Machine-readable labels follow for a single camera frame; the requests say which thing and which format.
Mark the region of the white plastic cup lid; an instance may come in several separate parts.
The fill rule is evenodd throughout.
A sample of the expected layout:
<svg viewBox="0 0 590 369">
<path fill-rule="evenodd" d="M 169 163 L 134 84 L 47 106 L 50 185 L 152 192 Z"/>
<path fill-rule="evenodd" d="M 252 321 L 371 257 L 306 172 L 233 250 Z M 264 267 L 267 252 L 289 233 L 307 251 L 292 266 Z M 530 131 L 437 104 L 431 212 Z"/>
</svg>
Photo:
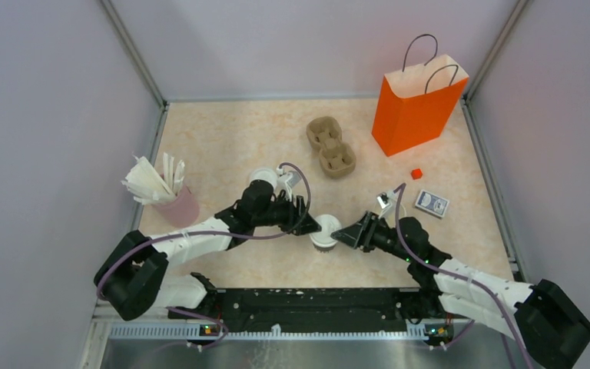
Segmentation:
<svg viewBox="0 0 590 369">
<path fill-rule="evenodd" d="M 321 214 L 314 219 L 322 226 L 322 230 L 317 233 L 309 234 L 312 244 L 330 244 L 333 242 L 337 243 L 337 241 L 331 237 L 331 234 L 342 228 L 340 221 L 331 214 Z"/>
</svg>

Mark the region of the orange paper bag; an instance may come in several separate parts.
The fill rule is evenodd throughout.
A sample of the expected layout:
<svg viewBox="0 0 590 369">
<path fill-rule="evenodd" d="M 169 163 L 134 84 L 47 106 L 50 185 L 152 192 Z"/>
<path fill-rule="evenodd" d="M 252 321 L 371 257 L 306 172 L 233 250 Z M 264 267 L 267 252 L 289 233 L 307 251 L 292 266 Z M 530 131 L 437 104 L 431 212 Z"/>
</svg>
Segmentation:
<svg viewBox="0 0 590 369">
<path fill-rule="evenodd" d="M 436 36 L 413 41 L 425 37 L 435 42 L 429 60 L 408 65 L 404 55 L 400 69 L 383 75 L 372 136 L 387 157 L 438 138 L 469 82 L 455 59 L 438 54 Z"/>
</svg>

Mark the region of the black paper coffee cup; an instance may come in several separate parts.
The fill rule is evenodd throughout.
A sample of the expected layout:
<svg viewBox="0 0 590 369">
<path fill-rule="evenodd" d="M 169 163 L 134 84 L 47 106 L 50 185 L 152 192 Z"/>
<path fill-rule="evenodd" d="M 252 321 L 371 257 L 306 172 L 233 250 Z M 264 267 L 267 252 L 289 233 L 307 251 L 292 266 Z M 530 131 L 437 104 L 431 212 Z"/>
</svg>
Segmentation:
<svg viewBox="0 0 590 369">
<path fill-rule="evenodd" d="M 316 251 L 318 251 L 320 253 L 328 253 L 336 247 L 336 243 L 335 242 L 330 243 L 330 244 L 313 243 L 313 247 Z"/>
</svg>

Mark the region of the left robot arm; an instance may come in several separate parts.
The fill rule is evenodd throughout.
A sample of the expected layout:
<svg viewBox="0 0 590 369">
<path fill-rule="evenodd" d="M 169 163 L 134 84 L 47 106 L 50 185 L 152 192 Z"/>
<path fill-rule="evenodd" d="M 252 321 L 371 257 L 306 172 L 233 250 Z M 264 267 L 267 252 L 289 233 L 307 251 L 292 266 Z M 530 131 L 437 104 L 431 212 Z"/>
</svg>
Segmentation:
<svg viewBox="0 0 590 369">
<path fill-rule="evenodd" d="M 276 193 L 267 181 L 254 180 L 240 199 L 199 224 L 159 236 L 130 231 L 94 276 L 97 296 L 125 321 L 155 306 L 186 308 L 196 317 L 207 317 L 216 305 L 212 287 L 203 277 L 190 276 L 186 289 L 164 292 L 168 270 L 206 254 L 229 251 L 245 241 L 260 240 L 257 228 L 279 228 L 271 239 L 321 231 L 309 208 L 303 196 L 289 197 L 285 190 Z"/>
</svg>

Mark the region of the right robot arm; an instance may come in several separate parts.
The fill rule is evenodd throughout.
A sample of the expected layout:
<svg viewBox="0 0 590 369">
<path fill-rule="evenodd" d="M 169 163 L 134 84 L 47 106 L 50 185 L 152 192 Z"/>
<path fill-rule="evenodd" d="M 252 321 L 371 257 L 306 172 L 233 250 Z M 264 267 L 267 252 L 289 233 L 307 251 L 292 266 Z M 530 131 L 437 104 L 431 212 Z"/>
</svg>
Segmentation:
<svg viewBox="0 0 590 369">
<path fill-rule="evenodd" d="M 379 249 L 408 262 L 424 291 L 422 311 L 467 317 L 513 339 L 527 364 L 572 368 L 590 344 L 590 320 L 554 282 L 537 284 L 496 277 L 436 248 L 414 217 L 394 227 L 372 212 L 331 233 L 335 241 L 370 252 Z"/>
</svg>

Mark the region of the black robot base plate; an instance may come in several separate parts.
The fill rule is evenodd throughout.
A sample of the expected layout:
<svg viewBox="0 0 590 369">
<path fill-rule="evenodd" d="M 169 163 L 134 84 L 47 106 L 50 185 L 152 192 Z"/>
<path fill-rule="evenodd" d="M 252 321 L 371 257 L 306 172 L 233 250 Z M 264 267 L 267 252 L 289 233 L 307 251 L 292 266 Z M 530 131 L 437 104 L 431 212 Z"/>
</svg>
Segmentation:
<svg viewBox="0 0 590 369">
<path fill-rule="evenodd" d="M 354 334 L 421 330 L 452 340 L 455 317 L 438 295 L 419 288 L 229 288 L 207 293 L 192 313 L 216 319 L 232 333 Z"/>
</svg>

